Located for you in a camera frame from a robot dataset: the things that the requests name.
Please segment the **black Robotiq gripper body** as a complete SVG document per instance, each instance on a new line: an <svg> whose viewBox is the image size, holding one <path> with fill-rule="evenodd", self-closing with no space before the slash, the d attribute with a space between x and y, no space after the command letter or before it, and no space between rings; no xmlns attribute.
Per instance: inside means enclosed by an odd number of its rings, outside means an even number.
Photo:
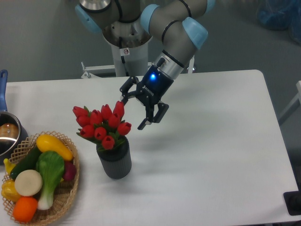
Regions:
<svg viewBox="0 0 301 226"><path fill-rule="evenodd" d="M152 65L136 85L136 99L143 106L154 106L161 100L173 82L174 80L161 72L157 66Z"/></svg>

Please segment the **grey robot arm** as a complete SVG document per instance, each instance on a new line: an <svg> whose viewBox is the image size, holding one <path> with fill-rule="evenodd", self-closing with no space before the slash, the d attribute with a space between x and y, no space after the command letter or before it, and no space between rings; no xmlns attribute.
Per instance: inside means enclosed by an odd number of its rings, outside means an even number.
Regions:
<svg viewBox="0 0 301 226"><path fill-rule="evenodd" d="M115 74L127 77L122 102L136 98L146 116L139 129L159 123L169 106L161 98L208 37L197 18L213 0L175 0L141 9L138 0L81 0L75 12L90 32L110 44Z"/></svg>

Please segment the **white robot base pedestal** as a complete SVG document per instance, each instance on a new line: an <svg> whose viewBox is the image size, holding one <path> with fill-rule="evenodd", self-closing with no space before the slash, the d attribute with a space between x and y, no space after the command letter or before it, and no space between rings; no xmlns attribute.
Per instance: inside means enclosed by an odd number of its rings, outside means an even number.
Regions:
<svg viewBox="0 0 301 226"><path fill-rule="evenodd" d="M103 29L103 37L111 46L117 77L146 74L151 36L143 29L140 19L131 23L116 21Z"/></svg>

